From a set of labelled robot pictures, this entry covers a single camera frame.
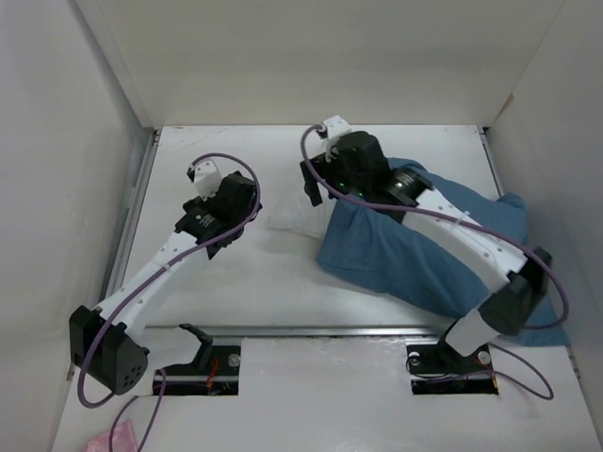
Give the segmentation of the blue pillowcase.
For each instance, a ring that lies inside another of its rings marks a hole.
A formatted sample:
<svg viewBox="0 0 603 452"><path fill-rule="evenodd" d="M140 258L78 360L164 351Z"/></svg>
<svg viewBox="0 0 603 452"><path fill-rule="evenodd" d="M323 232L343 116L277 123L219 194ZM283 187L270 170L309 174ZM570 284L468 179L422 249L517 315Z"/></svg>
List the blue pillowcase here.
<svg viewBox="0 0 603 452"><path fill-rule="evenodd" d="M528 242L528 211L523 199L506 193L494 201L428 172L414 160L390 158L432 181L456 207L482 226ZM320 268L361 288L384 293L420 309L453 319L466 315L489 294L481 279L429 238L392 218L338 201L318 251Z"/></svg>

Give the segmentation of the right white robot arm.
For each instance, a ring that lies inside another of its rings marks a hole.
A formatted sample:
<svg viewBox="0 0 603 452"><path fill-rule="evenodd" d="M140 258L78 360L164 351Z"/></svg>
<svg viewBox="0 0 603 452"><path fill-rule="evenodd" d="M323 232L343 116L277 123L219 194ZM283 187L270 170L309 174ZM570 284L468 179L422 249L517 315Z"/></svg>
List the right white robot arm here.
<svg viewBox="0 0 603 452"><path fill-rule="evenodd" d="M450 317L435 349L449 371L527 327L546 293L546 251L480 225L425 170L392 165L371 134L313 130L322 150L301 162L304 189L313 205L334 200L323 270Z"/></svg>

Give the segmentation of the white pillow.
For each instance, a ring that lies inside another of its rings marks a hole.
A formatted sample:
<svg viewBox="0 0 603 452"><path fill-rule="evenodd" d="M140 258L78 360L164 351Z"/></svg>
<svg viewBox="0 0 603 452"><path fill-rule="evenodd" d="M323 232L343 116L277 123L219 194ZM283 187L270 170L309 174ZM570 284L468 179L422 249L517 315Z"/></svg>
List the white pillow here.
<svg viewBox="0 0 603 452"><path fill-rule="evenodd" d="M335 204L335 200L327 200L318 206L313 206L305 194L290 192L284 195L272 209L268 226L275 231L289 231L323 239Z"/></svg>

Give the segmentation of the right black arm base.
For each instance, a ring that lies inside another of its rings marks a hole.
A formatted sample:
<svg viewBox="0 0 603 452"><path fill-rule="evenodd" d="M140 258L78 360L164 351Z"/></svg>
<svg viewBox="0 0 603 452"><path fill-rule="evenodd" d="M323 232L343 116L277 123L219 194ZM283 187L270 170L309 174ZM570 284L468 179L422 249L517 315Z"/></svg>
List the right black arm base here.
<svg viewBox="0 0 603 452"><path fill-rule="evenodd" d="M487 345L467 357L447 353L437 344L410 344L406 352L414 396L498 395Z"/></svg>

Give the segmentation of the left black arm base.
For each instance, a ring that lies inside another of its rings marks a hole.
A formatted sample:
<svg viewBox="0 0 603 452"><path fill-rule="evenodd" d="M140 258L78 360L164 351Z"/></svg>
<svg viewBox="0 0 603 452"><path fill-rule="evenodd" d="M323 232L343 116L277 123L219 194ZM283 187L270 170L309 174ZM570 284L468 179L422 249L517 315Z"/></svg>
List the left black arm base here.
<svg viewBox="0 0 603 452"><path fill-rule="evenodd" d="M178 328L192 335L199 347L193 358L165 367L166 377L155 372L152 391L158 396L165 383L165 396L237 396L241 364L241 341L216 341L191 324Z"/></svg>

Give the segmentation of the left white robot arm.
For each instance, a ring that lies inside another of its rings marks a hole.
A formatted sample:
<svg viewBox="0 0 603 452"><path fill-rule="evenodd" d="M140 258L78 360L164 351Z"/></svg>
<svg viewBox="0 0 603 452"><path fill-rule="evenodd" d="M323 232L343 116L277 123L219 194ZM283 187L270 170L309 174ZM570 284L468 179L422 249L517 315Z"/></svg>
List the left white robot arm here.
<svg viewBox="0 0 603 452"><path fill-rule="evenodd" d="M93 308L69 318L71 360L82 378L92 377L111 396L133 390L146 371L181 364L203 372L212 338L189 323L162 333L147 325L177 286L239 239L261 208L255 175L214 172L214 185L184 205L185 214L156 255L122 288Z"/></svg>

